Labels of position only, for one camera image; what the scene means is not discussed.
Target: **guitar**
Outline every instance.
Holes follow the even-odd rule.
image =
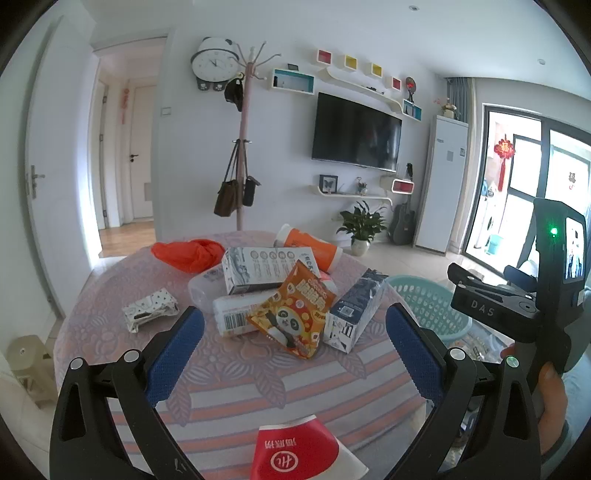
[[[407,176],[413,180],[413,164],[407,163]],[[412,195],[407,196],[406,202],[396,205],[394,218],[388,228],[388,237],[394,245],[408,245],[413,242],[417,229],[417,215],[410,209]]]

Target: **black bag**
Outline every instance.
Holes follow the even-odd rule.
[[[255,189],[261,184],[255,177],[248,174],[248,162],[246,160],[246,143],[244,145],[244,168],[246,169],[246,182],[244,182],[244,195],[242,196],[242,204],[245,207],[252,207],[255,201]]]

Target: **decorative fan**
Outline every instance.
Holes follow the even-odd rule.
[[[413,93],[417,91],[417,84],[412,77],[407,77],[405,82],[408,90],[408,101],[414,103]]]

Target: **panda clock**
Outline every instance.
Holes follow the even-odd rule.
[[[235,43],[227,38],[205,37],[191,57],[191,67],[199,90],[209,90],[213,85],[214,91],[221,92],[240,68]]]

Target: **human hand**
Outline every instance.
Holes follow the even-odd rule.
[[[505,348],[501,352],[501,358],[509,355],[515,355],[515,344]],[[540,370],[538,388],[544,400],[544,413],[538,421],[540,451],[543,455],[560,438],[566,419],[566,407],[569,399],[566,397],[562,377],[556,373],[551,362],[544,364]]]

